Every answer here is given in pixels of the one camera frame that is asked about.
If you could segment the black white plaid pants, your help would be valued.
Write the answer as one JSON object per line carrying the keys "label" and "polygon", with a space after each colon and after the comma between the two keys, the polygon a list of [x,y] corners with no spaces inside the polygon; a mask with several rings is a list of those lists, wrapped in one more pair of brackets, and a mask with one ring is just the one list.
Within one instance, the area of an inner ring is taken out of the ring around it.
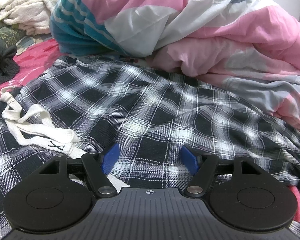
{"label": "black white plaid pants", "polygon": [[300,132],[202,82],[62,56],[0,92],[0,239],[300,239]]}

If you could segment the pink floral bed blanket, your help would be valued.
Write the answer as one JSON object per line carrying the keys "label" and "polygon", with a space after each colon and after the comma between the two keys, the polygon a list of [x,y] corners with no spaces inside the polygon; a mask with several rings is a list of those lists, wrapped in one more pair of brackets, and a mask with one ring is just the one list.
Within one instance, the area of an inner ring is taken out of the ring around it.
{"label": "pink floral bed blanket", "polygon": [[222,159],[246,155],[290,187],[300,223],[300,132],[287,123],[183,75],[64,57],[53,40],[15,62],[20,73],[9,85],[24,111],[40,104],[56,126],[77,133],[87,152],[119,143],[114,178],[133,187],[184,188],[190,174],[180,161],[183,144]]}

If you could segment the cream white fleece blanket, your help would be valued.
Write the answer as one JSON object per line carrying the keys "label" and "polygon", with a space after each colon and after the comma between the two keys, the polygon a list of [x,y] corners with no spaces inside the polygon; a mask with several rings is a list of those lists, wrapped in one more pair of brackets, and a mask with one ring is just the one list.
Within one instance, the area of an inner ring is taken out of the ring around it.
{"label": "cream white fleece blanket", "polygon": [[0,27],[10,25],[27,35],[50,33],[50,17],[59,0],[0,0]]}

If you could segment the pink blue patterned duvet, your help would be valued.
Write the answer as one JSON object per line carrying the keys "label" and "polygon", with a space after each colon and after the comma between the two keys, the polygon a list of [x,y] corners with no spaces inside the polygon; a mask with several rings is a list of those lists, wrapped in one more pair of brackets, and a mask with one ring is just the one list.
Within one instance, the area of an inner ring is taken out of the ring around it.
{"label": "pink blue patterned duvet", "polygon": [[272,0],[60,0],[50,30],[62,52],[144,58],[300,131],[300,22]]}

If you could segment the dark grey garment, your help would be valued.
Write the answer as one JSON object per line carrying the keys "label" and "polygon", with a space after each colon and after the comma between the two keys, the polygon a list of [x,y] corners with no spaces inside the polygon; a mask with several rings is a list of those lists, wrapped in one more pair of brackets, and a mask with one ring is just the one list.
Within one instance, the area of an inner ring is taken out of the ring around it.
{"label": "dark grey garment", "polygon": [[16,53],[16,45],[7,48],[0,39],[0,85],[11,80],[19,73],[20,67],[13,60]]}

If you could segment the green patterned pillow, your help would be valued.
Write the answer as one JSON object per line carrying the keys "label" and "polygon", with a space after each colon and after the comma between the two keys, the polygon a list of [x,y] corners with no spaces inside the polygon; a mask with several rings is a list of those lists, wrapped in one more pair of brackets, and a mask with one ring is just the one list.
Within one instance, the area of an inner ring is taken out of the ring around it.
{"label": "green patterned pillow", "polygon": [[26,35],[26,31],[18,28],[18,25],[0,25],[0,40],[6,48],[16,45]]}

